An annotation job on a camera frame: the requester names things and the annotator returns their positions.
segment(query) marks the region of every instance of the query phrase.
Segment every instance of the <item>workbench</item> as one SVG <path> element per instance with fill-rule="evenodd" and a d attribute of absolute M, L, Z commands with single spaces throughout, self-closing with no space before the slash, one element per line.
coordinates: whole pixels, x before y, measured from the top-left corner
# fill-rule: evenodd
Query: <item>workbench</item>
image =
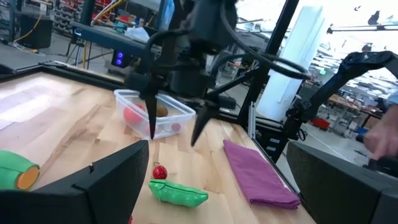
<path fill-rule="evenodd" d="M 81 82 L 39 72 L 0 83 L 0 101 L 1 148 L 41 166 L 33 190 L 140 140 L 115 113 L 112 91 Z M 223 150 L 223 139 L 229 139 L 258 151 L 242 127 L 213 119 L 190 147 L 192 129 L 193 121 L 179 135 L 149 141 L 133 223 L 315 223 L 302 206 L 283 210 L 248 203 Z M 147 186 L 154 162 L 168 169 L 171 181 L 208 192 L 208 201 L 195 209 L 157 201 Z"/>

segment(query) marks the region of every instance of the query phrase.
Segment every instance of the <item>white column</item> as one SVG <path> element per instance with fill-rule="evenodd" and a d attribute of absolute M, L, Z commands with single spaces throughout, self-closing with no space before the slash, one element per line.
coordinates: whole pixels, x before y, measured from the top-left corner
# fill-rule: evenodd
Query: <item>white column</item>
<path fill-rule="evenodd" d="M 303 6 L 281 57 L 308 69 L 328 26 L 323 6 L 314 4 Z M 271 77 L 256 111 L 265 118 L 282 121 L 302 81 L 273 70 L 269 75 Z"/>

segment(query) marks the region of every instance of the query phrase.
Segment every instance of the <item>floor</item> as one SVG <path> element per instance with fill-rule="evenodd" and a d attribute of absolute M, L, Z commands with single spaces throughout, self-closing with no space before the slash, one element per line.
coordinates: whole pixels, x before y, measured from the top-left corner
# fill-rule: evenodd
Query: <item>floor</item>
<path fill-rule="evenodd" d="M 36 54 L 23 52 L 14 47 L 1 45 L 0 44 L 0 52 L 1 55 L 7 55 L 7 57 L 0 57 L 0 63 L 10 66 L 11 68 L 17 69 L 22 67 L 27 67 L 30 65 L 35 65 L 38 62 L 43 62 L 46 60 L 58 60 L 61 62 L 67 61 L 67 56 L 65 53 L 67 51 L 69 38 L 53 33 L 52 35 L 52 44 L 49 49 L 41 50 L 45 56 L 39 56 Z M 96 44 L 93 44 L 91 50 L 91 57 L 98 57 L 90 62 L 90 70 L 94 70 L 96 72 L 106 73 L 107 69 L 104 67 L 105 60 L 111 60 L 112 50 L 104 49 Z M 73 63 L 76 57 L 76 51 L 71 54 L 68 63 Z M 228 78 L 222 78 L 221 83 L 228 82 Z M 232 111 L 234 113 L 238 113 L 240 110 L 240 106 L 243 103 L 243 99 L 248 92 L 248 87 L 246 86 L 236 86 L 226 93 L 225 96 L 230 96 L 236 99 L 237 108 Z M 333 133 L 328 133 L 324 131 L 320 131 L 319 129 L 306 124 L 305 129 L 307 129 L 308 136 L 305 144 L 317 148 L 319 150 L 325 151 L 331 155 L 342 158 L 346 161 L 352 162 L 354 164 L 364 164 L 366 163 L 366 158 L 358 153 L 355 150 L 361 151 L 362 153 L 368 153 L 367 150 L 361 143 L 355 142 L 350 139 L 345 139 L 340 136 L 337 136 Z M 282 172 L 286 175 L 286 177 L 291 181 L 292 185 L 294 185 L 297 190 L 298 187 L 295 185 L 294 179 L 292 177 L 291 171 L 289 169 L 289 165 L 286 162 L 285 157 L 282 157 L 278 160 L 277 165 L 280 167 Z"/>

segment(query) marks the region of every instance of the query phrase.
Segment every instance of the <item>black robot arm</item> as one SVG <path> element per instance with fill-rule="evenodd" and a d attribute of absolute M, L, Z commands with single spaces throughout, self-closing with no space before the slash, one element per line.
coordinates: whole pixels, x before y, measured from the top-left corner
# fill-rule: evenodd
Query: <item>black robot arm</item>
<path fill-rule="evenodd" d="M 388 69 L 398 78 L 398 57 L 391 51 L 353 52 L 341 62 L 337 73 L 309 100 L 300 102 L 287 111 L 287 116 L 306 123 L 317 115 L 319 107 L 348 81 L 360 77 L 370 70 Z"/>

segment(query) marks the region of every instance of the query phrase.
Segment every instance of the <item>person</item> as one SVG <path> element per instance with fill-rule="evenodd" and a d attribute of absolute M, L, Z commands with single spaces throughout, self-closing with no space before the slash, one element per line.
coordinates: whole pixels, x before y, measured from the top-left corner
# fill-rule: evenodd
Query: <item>person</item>
<path fill-rule="evenodd" d="M 398 156 L 398 91 L 388 99 L 388 110 L 380 121 L 366 133 L 364 143 L 373 152 L 372 159 Z"/>

